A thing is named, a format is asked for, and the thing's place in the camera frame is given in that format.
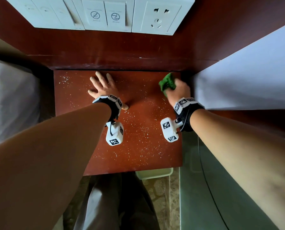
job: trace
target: reddish-brown tabletop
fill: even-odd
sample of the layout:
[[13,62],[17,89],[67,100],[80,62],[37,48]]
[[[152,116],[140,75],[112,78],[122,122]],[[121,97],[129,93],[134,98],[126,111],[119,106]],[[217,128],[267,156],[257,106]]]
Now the reddish-brown tabletop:
[[[124,126],[124,139],[121,145],[109,146],[105,128],[84,175],[182,166],[181,137],[176,142],[167,142],[160,126],[165,117],[175,119],[173,108],[158,85],[167,72],[109,73],[116,82],[121,100],[130,107],[122,110],[119,117]],[[93,98],[87,93],[94,88],[91,76],[95,76],[95,71],[54,71],[57,116],[92,103]]]

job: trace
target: socket hole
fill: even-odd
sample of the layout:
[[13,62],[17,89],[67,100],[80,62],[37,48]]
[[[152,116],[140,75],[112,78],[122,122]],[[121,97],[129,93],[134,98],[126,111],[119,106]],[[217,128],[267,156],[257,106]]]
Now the socket hole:
[[157,19],[154,20],[154,22],[160,24],[161,20],[157,18]]

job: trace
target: wristband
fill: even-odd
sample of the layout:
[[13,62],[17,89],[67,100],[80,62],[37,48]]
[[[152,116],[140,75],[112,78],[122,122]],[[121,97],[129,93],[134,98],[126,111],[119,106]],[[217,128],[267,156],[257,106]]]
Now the wristband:
[[198,109],[205,108],[192,97],[183,97],[176,102],[174,111],[177,119],[183,122],[183,125],[180,126],[180,131],[193,131],[190,125],[190,116]]
[[118,119],[120,112],[121,112],[121,107],[122,107],[122,101],[118,97],[112,94],[111,95],[101,95],[93,101],[93,103],[97,103],[97,102],[106,103],[111,108],[112,114],[108,122],[111,122],[114,119]]

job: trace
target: green cloth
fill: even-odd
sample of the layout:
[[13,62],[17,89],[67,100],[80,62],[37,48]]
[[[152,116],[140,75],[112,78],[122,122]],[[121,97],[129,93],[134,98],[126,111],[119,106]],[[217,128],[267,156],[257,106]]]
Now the green cloth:
[[167,88],[171,88],[172,90],[174,90],[176,88],[176,85],[174,83],[174,76],[172,75],[172,73],[168,73],[163,80],[161,80],[159,83],[160,88],[161,88],[161,92],[164,93],[164,95],[167,97],[165,89]]

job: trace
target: forearm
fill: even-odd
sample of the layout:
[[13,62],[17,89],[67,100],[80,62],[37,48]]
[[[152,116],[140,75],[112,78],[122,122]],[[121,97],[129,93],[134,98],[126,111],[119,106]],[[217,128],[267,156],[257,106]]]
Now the forearm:
[[203,109],[190,122],[236,182],[285,229],[285,140]]
[[92,104],[0,144],[0,229],[16,229],[22,221],[26,229],[55,224],[73,197],[110,115],[107,104]]

